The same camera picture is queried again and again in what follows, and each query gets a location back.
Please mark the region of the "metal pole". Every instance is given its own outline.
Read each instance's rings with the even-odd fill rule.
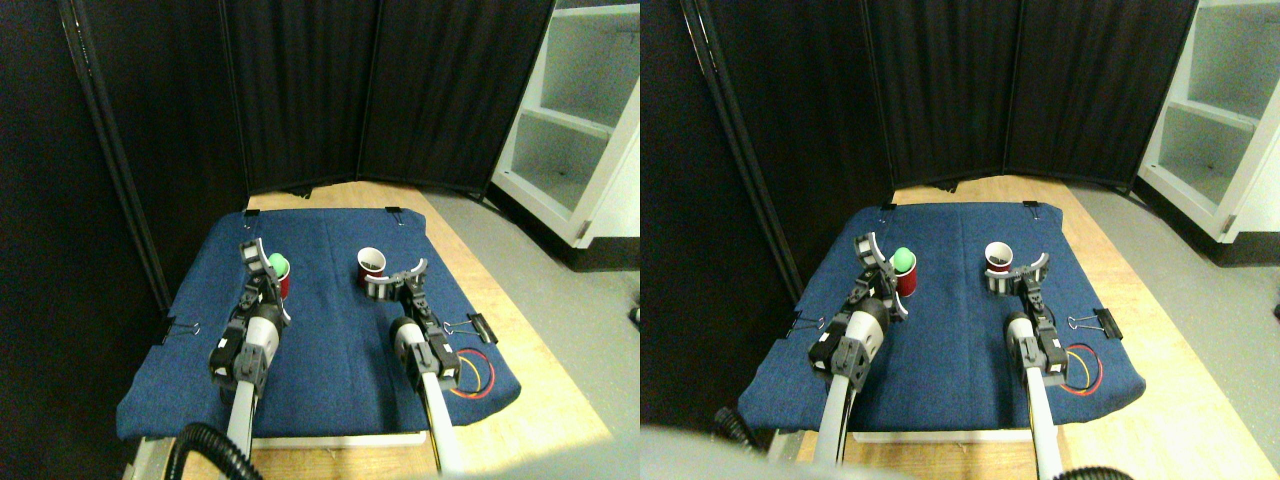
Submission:
[[[1032,415],[1032,443],[1036,444],[1036,471],[1041,480],[1051,480],[1062,472],[1062,453],[1057,451],[1057,426],[1048,410],[1044,378],[1039,367],[1027,369],[1027,406]]]
[[[449,408],[444,404],[444,393],[435,374],[422,374],[422,406],[426,408],[426,421],[435,444],[435,463],[442,474],[461,475],[462,447],[453,433]]]
[[[852,410],[858,390],[849,388],[849,378],[833,375],[831,392],[827,393],[827,406],[822,410],[822,424],[818,428],[818,445],[813,452],[815,465],[841,465],[845,461],[845,431],[849,413]]]
[[[236,402],[232,419],[227,422],[227,438],[248,457],[253,443],[253,384],[241,380],[236,384]]]

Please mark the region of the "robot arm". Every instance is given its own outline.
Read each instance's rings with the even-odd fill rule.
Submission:
[[[289,314],[280,296],[280,280],[266,261],[262,239],[241,243],[239,251],[250,279],[244,283],[239,303],[232,310],[223,338],[209,355],[209,372],[221,389],[223,401],[232,403],[227,436],[247,457],[253,411],[280,344],[280,334],[289,326]]]
[[[461,474],[462,451],[444,403],[444,390],[457,387],[458,355],[449,346],[444,325],[426,303],[424,273],[426,260],[419,260],[417,266],[392,276],[365,276],[365,294],[383,302],[398,301],[404,307],[404,316],[392,323],[392,346],[410,384],[422,397],[439,470]]]
[[[845,429],[854,398],[867,381],[888,324],[906,320],[908,315],[897,294],[897,276],[881,253],[876,233],[858,237],[855,242],[863,273],[831,326],[809,348],[809,364],[831,379],[814,449],[815,463],[840,465],[844,461]]]
[[[1044,388],[1066,381],[1066,351],[1041,294],[1041,282],[1047,274],[1047,253],[1041,253],[1039,260],[1023,268],[986,273],[989,291],[1002,296],[1016,294],[1023,301],[1024,311],[1011,314],[1006,321],[1005,342],[1027,388],[1036,471],[1046,480],[1062,472],[1062,456],[1057,449],[1057,428]]]

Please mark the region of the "black hose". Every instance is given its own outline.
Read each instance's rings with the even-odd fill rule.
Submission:
[[[755,439],[751,428],[746,426],[746,420],[742,419],[742,415],[736,408],[723,407],[716,412],[716,433],[739,444],[742,449],[750,452],[764,451],[760,447],[760,440]]]
[[[262,480],[262,475],[253,468],[239,447],[221,431],[205,424],[187,424],[178,438],[173,440],[173,449],[169,451],[169,465],[165,466],[164,477],[166,480],[182,479],[182,471],[187,467],[187,454],[192,451],[209,458],[218,466],[218,470],[230,480]]]
[[[1061,472],[1053,480],[1133,480],[1133,477],[1111,467],[1084,467]]]

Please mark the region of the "shelf compartment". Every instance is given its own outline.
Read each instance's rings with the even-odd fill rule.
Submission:
[[[1252,131],[1206,116],[1202,110],[1170,104],[1165,110],[1158,166],[1217,205],[1222,202],[1251,140]]]
[[[616,125],[640,78],[640,5],[556,10],[540,106]]]
[[[1194,100],[1170,100],[1169,106],[1226,124],[1233,128],[1239,128],[1249,133],[1253,133],[1253,131],[1258,128],[1258,119],[1256,118],[1220,109],[1213,105],[1201,104]]]
[[[1189,100],[1262,118],[1280,79],[1280,3],[1202,6],[1190,47]]]
[[[608,140],[611,136],[613,136],[613,127],[603,125],[588,120],[585,118],[573,116],[562,111],[556,111],[552,109],[543,109],[536,106],[526,106],[522,109],[522,111],[529,116],[535,116],[547,122],[552,122],[561,127],[568,127],[596,138]]]
[[[564,125],[556,118],[525,111],[516,125],[512,173],[566,211],[577,207],[608,146],[600,138]]]
[[[622,3],[622,1],[591,1],[591,0],[577,0],[577,1],[561,1],[556,4],[556,13],[552,18],[566,18],[566,17],[618,17],[618,15],[639,15],[640,4],[637,3]]]

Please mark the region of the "black room divider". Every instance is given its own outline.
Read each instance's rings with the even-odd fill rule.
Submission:
[[[378,178],[483,192],[550,4],[0,4],[0,475],[120,476],[115,404],[209,229],[250,193],[356,178],[370,92],[434,122],[374,123],[422,154]],[[425,77],[371,90],[383,8],[388,61]]]
[[[893,186],[998,174],[1018,3],[904,0],[867,6]]]
[[[175,294],[209,228],[244,207],[218,4],[76,5],[166,296]]]
[[[0,3],[5,477],[120,477],[115,403],[160,319],[111,141],[68,49],[76,18],[65,1]]]
[[[695,4],[799,296],[845,220],[893,196],[865,4]]]
[[[640,18],[640,161],[645,232],[640,285],[640,421],[709,430],[786,330],[795,298],[742,184],[712,92],[708,64],[689,47],[675,1],[646,3]],[[700,379],[696,388],[689,379]]]
[[[1196,3],[1024,3],[1006,170],[1130,188]]]
[[[384,3],[360,177],[484,192],[553,4]]]
[[[227,0],[248,192],[355,177],[374,1]]]
[[[895,187],[1130,186],[1194,4],[646,4],[641,422],[712,429]]]

